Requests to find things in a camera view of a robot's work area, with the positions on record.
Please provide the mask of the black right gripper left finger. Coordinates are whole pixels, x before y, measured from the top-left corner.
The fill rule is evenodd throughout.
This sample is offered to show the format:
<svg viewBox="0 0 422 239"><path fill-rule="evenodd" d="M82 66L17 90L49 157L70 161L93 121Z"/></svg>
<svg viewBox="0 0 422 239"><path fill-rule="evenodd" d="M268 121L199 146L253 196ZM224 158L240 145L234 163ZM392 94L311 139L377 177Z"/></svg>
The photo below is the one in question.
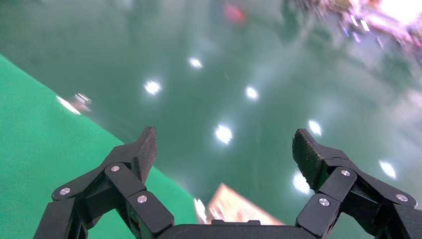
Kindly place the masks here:
<svg viewBox="0 0 422 239"><path fill-rule="evenodd" d="M35 238L85 239L100 218L113 210L135 238L158 238L174 226L175 219L145 185L156 152L152 126L137 141L114 147L98 167L52 193Z"/></svg>

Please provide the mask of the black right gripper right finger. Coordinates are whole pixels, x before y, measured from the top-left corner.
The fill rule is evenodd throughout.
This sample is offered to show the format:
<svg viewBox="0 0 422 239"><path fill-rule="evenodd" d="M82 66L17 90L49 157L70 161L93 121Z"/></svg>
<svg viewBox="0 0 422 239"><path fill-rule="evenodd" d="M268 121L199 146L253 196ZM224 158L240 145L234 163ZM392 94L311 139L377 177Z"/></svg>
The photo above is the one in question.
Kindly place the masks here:
<svg viewBox="0 0 422 239"><path fill-rule="evenodd" d="M325 239L347 214L376 239L421 238L422 212L410 194L363 172L343 151L317 143L304 128L293 137L292 153L314 191L296 227Z"/></svg>

